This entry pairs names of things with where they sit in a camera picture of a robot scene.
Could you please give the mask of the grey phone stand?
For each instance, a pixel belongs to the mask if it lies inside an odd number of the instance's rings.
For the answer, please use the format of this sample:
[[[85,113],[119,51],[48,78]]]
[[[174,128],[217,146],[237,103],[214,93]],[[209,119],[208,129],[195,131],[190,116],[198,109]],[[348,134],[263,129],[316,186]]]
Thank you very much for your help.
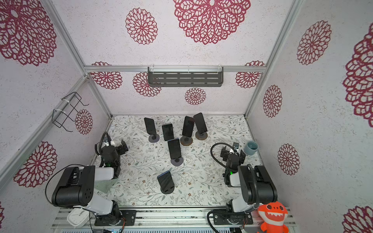
[[[179,167],[183,164],[184,162],[184,159],[183,157],[179,157],[179,158],[176,158],[176,159],[171,159],[171,164],[174,165],[175,167]]]

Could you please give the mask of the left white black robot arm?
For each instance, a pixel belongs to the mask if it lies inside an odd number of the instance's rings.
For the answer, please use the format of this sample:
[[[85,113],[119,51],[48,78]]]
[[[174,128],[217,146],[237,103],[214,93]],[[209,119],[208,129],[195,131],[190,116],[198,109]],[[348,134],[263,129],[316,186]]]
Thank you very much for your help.
[[[114,200],[94,193],[98,181],[114,180],[121,172],[120,158],[128,151],[124,140],[120,144],[108,142],[100,146],[104,166],[67,167],[52,194],[51,203],[63,208],[82,208],[93,213],[97,226],[125,225],[126,220]]]

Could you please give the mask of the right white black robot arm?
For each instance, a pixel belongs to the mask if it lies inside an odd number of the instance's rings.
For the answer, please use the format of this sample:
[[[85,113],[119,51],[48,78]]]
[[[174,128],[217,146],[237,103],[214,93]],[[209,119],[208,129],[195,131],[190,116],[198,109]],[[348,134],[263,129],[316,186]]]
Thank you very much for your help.
[[[220,157],[226,163],[223,181],[228,187],[240,188],[241,195],[231,199],[226,204],[222,214],[214,214],[217,225],[238,225],[249,220],[250,212],[260,204],[273,203],[278,199],[278,193],[266,168],[263,165],[252,166],[244,164],[246,154],[238,151],[239,144],[232,146],[222,143]]]

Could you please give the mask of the black phone stand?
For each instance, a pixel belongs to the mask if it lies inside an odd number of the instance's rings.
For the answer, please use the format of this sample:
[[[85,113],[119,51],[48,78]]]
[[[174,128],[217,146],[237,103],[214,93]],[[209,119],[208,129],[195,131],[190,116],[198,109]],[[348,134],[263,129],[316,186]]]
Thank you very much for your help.
[[[165,195],[172,194],[174,192],[174,186],[168,188],[161,188],[161,192]]]

